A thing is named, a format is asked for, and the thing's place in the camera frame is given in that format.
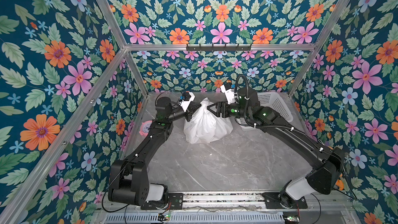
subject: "black cable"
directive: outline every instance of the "black cable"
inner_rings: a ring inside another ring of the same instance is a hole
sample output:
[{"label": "black cable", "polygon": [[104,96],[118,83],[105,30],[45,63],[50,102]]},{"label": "black cable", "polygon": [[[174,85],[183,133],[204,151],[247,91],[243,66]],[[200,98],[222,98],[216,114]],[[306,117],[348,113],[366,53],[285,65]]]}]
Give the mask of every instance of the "black cable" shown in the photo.
[{"label": "black cable", "polygon": [[315,224],[316,222],[319,221],[319,218],[321,218],[322,208],[321,208],[321,202],[318,200],[318,198],[317,198],[314,194],[312,194],[312,195],[316,198],[316,200],[317,200],[318,203],[319,203],[319,216],[318,216],[318,219],[316,219],[316,221],[312,223],[312,224]]}]

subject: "aluminum rail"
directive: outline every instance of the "aluminum rail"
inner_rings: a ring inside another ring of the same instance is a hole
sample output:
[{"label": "aluminum rail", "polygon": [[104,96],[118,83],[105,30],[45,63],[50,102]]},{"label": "aluminum rail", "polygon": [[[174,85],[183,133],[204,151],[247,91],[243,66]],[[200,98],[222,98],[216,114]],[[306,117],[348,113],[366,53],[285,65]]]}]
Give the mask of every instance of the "aluminum rail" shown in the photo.
[{"label": "aluminum rail", "polygon": [[314,61],[315,57],[320,52],[323,44],[328,39],[331,30],[336,25],[337,21],[343,14],[344,10],[346,9],[350,0],[338,0],[336,3],[336,7],[334,8],[333,12],[330,15],[330,18],[326,22],[325,26],[322,28],[321,33],[319,34],[318,38],[315,42],[314,50],[308,55],[307,59],[305,60],[304,64],[302,65],[300,71],[297,73],[295,81],[293,82],[291,88],[289,89],[289,96],[292,97],[297,90],[297,87],[301,83],[302,79],[304,78],[305,74],[307,73],[308,69],[311,67],[312,62]]},{"label": "aluminum rail", "polygon": [[98,98],[102,89],[106,86],[109,78],[113,75],[113,72],[119,66],[125,55],[126,52],[120,50],[108,64],[97,82],[90,89],[81,104],[77,107],[76,111],[67,121],[66,125],[59,132],[58,136],[43,154],[33,170],[29,173],[29,176],[26,178],[25,182],[23,182],[19,191],[0,214],[0,223],[17,223],[22,212],[26,209],[29,202],[41,187],[43,181],[47,178],[50,169],[58,161],[59,156],[61,156],[77,128],[83,122],[88,111],[92,107],[92,102]]}]

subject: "white plastic basket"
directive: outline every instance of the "white plastic basket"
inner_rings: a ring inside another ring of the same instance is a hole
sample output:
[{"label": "white plastic basket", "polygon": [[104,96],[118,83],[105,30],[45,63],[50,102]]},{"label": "white plastic basket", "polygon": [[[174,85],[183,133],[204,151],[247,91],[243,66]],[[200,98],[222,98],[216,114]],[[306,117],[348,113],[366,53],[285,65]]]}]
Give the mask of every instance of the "white plastic basket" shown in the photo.
[{"label": "white plastic basket", "polygon": [[[293,121],[293,116],[282,97],[277,92],[263,92],[257,93],[260,105],[263,107],[271,107],[276,112],[286,119],[287,122]],[[244,118],[237,118],[236,121],[239,124],[246,124]],[[254,130],[253,127],[241,126],[242,130],[249,131]]]}]

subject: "white plastic bag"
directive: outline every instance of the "white plastic bag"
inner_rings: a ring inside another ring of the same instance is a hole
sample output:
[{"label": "white plastic bag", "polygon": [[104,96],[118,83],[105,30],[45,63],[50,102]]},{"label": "white plastic bag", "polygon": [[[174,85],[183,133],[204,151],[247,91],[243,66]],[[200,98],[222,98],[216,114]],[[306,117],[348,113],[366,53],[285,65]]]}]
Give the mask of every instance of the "white plastic bag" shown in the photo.
[{"label": "white plastic bag", "polygon": [[201,104],[202,106],[192,115],[191,121],[185,121],[184,133],[189,143],[208,144],[232,132],[229,118],[218,118],[207,110],[207,106],[212,104],[208,98],[203,99]]}]

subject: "gray marble surface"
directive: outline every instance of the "gray marble surface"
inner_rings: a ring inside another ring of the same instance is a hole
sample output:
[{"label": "gray marble surface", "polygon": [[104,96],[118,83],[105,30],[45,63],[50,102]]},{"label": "gray marble surface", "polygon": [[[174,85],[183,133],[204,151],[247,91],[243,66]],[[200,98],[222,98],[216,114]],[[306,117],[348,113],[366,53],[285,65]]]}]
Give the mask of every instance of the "gray marble surface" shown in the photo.
[{"label": "gray marble surface", "polygon": [[[149,94],[142,122],[154,118],[157,95]],[[167,92],[161,97],[176,101],[179,95]],[[280,95],[294,117],[291,124],[305,130],[291,99],[286,93]],[[195,93],[195,102],[205,97],[211,102],[226,100],[223,93]],[[233,118],[231,134],[210,144],[188,143],[184,122],[185,119],[174,122],[170,137],[149,164],[149,182],[165,184],[170,191],[280,190],[290,179],[311,170],[286,144],[260,130],[243,131]],[[138,134],[133,147],[143,139]]]}]

